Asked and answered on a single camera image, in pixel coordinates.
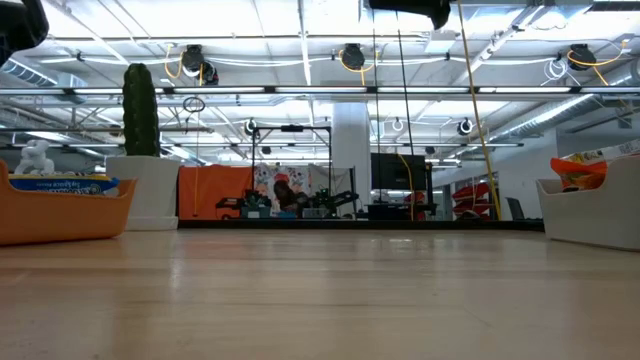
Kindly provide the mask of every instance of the black monitor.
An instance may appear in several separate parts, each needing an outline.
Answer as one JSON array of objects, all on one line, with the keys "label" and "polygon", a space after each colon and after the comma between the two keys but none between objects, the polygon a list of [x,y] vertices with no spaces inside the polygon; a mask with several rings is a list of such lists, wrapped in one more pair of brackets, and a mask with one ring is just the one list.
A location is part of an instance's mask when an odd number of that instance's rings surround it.
[{"label": "black monitor", "polygon": [[[427,190],[427,167],[424,156],[402,155],[411,169],[414,191]],[[409,171],[398,154],[371,154],[371,188],[411,190]]]}]

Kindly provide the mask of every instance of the yellow pole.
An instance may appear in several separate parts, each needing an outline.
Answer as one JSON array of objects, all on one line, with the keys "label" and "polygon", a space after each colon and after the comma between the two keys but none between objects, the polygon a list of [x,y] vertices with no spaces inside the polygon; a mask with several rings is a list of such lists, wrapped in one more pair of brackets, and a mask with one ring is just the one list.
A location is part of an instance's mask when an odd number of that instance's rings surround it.
[{"label": "yellow pole", "polygon": [[491,170],[491,160],[489,160],[489,150],[487,150],[487,144],[484,142],[484,134],[482,133],[482,126],[480,125],[480,116],[478,115],[478,103],[476,101],[476,89],[473,85],[473,74],[471,72],[471,61],[469,60],[469,47],[467,46],[467,35],[464,32],[464,18],[462,17],[462,1],[458,0],[458,15],[460,16],[460,27],[462,29],[462,42],[464,44],[464,56],[467,63],[467,71],[469,72],[469,87],[471,88],[471,100],[473,101],[473,113],[476,116],[476,127],[478,128],[478,134],[480,135],[480,142],[482,143],[482,152],[484,153],[484,161],[487,164],[487,175],[489,176],[489,185],[491,185],[491,195],[493,196],[493,202],[496,205],[496,213],[498,214],[498,220],[502,220],[502,212],[500,211],[500,199],[496,192],[496,184],[493,179],[493,170]]}]

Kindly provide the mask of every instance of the white planter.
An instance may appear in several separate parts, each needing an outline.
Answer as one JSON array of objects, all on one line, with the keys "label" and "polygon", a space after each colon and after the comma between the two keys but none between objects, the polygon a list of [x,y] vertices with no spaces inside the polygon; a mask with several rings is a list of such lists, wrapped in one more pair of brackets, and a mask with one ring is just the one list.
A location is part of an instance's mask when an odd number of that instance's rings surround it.
[{"label": "white planter", "polygon": [[153,156],[107,158],[107,175],[137,178],[127,230],[154,231],[178,228],[176,181],[180,163]]}]

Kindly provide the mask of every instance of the white column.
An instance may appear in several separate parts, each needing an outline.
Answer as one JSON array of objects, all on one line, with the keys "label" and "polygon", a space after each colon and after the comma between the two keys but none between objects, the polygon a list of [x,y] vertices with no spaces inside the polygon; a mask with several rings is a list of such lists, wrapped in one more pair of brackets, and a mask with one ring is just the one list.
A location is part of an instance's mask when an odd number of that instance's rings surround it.
[{"label": "white column", "polygon": [[355,188],[362,204],[371,198],[371,149],[369,111],[366,103],[333,105],[333,167],[355,167]]}]

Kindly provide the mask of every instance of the wooden floor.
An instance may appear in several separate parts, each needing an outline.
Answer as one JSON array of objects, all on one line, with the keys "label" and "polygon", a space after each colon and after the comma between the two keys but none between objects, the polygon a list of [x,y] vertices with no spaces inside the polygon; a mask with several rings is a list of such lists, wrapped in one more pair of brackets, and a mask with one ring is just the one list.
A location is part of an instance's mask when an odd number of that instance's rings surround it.
[{"label": "wooden floor", "polygon": [[527,232],[0,248],[0,359],[640,359],[640,254]]}]

